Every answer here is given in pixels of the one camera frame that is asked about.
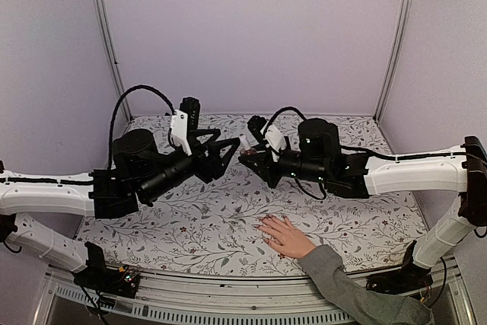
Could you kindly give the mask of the white nail polish cap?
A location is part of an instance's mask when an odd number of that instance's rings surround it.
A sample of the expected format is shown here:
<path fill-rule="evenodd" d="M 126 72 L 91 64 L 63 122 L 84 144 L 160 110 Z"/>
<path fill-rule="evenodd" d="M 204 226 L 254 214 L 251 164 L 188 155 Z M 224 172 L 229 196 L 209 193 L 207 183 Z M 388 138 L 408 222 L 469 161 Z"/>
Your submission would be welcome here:
<path fill-rule="evenodd" d="M 244 151 L 247 151 L 247 150 L 250 150 L 251 149 L 251 145 L 247 139 L 247 137 L 245 135 L 240 135 L 239 136 L 239 140 L 240 140 L 240 145 L 241 145 L 241 148 L 244 150 Z"/>

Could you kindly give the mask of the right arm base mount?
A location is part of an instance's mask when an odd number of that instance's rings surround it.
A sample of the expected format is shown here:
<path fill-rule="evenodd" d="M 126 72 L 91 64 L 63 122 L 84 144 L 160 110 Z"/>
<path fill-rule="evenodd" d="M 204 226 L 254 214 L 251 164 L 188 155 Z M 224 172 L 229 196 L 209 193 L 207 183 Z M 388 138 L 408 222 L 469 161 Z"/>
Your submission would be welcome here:
<path fill-rule="evenodd" d="M 381 294 L 398 295 L 433 283 L 430 269 L 423 269 L 413 263 L 413 250 L 416 241 L 407 248 L 401 267 L 367 277 L 366 289 Z"/>

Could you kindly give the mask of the glitter nail polish bottle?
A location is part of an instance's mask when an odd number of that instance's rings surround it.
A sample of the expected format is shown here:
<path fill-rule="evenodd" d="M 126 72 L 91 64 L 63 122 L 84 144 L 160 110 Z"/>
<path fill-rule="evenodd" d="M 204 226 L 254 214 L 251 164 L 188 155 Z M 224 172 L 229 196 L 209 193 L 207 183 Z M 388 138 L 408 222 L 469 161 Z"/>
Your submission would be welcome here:
<path fill-rule="evenodd" d="M 248 157 L 248 156 L 256 155 L 257 153 L 258 153 L 258 151 L 255 148 L 243 148 L 240 151 L 240 156 L 241 157 Z"/>

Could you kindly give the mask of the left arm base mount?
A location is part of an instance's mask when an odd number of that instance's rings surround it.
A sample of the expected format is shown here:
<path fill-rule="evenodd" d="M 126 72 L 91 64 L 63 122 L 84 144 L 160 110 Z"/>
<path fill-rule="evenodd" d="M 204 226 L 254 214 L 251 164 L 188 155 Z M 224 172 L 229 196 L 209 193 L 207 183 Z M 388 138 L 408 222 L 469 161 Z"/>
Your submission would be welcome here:
<path fill-rule="evenodd" d="M 140 283 L 140 271 L 128 265 L 116 269 L 108 268 L 101 247 L 90 242 L 84 245 L 88 250 L 87 267 L 73 274 L 74 283 L 110 295 L 135 298 Z"/>

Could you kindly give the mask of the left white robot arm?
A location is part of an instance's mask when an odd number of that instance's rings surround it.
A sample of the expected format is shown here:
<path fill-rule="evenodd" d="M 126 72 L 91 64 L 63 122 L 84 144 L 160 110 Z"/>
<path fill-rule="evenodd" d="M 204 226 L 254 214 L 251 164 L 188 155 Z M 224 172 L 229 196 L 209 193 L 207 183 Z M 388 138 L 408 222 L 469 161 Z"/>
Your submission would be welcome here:
<path fill-rule="evenodd" d="M 84 278 L 97 290 L 113 284 L 103 250 L 77 244 L 33 220 L 29 214 L 68 213 L 101 219 L 122 218 L 153 206 L 166 192 L 191 177 L 211 183 L 222 177 L 240 145 L 221 140 L 219 129 L 196 130 L 189 151 L 158 152 L 152 132 L 135 129 L 112 145 L 114 168 L 72 177 L 36 177 L 1 170 L 1 240 L 30 248 L 39 257 Z"/>

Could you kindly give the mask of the grey sleeved forearm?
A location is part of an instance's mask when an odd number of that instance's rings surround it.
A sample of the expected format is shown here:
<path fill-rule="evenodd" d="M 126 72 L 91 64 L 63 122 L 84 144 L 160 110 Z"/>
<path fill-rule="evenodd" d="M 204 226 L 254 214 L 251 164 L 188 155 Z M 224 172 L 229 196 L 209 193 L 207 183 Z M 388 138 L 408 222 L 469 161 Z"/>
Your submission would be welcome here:
<path fill-rule="evenodd" d="M 368 291 L 343 270 L 342 258 L 327 245 L 299 259 L 320 294 L 359 324 L 432 324 L 431 310 L 408 296 Z"/>

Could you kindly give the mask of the person's bare hand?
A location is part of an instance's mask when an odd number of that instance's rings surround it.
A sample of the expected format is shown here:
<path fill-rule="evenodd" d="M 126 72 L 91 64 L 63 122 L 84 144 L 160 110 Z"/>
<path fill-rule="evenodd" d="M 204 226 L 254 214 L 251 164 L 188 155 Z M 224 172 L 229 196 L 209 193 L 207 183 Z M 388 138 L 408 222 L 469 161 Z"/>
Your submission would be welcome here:
<path fill-rule="evenodd" d="M 299 260 L 317 248 L 287 217 L 267 215 L 254 228 L 261 231 L 264 242 L 282 256 Z"/>

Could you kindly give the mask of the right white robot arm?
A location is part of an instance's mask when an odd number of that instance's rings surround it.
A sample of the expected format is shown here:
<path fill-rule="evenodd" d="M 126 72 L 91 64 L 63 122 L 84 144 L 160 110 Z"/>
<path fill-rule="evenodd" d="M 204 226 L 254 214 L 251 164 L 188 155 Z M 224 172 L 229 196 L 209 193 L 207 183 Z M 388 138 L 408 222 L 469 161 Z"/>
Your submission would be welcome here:
<path fill-rule="evenodd" d="M 409 155 L 384 155 L 345 147 L 336 125 L 320 118 L 298 125 L 297 151 L 270 121 L 253 116 L 247 128 L 256 140 L 240 136 L 239 161 L 269 187 L 283 177 L 319 185 L 324 194 L 366 199 L 383 193 L 446 190 L 457 193 L 450 210 L 434 227 L 410 244 L 393 284 L 401 292 L 421 282 L 423 272 L 476 228 L 486 225 L 486 152 L 475 136 L 462 145 Z"/>

